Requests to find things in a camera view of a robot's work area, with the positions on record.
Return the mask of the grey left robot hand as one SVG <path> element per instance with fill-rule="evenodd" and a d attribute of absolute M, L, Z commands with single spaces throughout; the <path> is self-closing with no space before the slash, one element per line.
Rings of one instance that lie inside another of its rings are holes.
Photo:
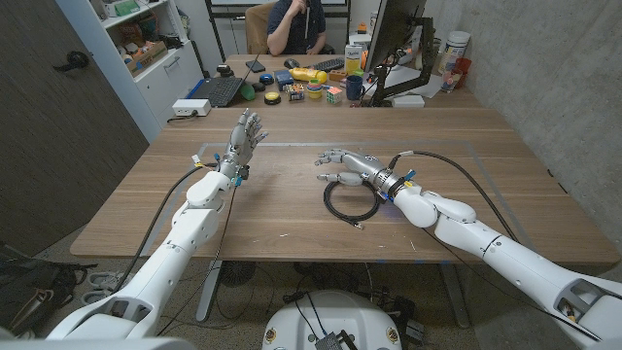
<path fill-rule="evenodd" d="M 225 152 L 220 162 L 219 172 L 229 179 L 236 178 L 253 157 L 257 144 L 268 133 L 259 133 L 262 128 L 260 116 L 246 109 L 237 125 L 232 129 Z"/>

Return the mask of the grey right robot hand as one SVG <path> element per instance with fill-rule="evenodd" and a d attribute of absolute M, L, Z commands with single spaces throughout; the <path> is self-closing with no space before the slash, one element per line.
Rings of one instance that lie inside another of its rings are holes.
<path fill-rule="evenodd" d="M 319 180 L 337 182 L 346 186 L 359 186 L 369 183 L 379 193 L 384 193 L 387 198 L 393 200 L 403 189 L 412 186 L 403 177 L 398 176 L 394 170 L 385 166 L 378 158 L 361 155 L 342 149 L 327 150 L 319 154 L 315 165 L 337 162 L 343 163 L 347 171 L 338 174 L 320 174 Z"/>

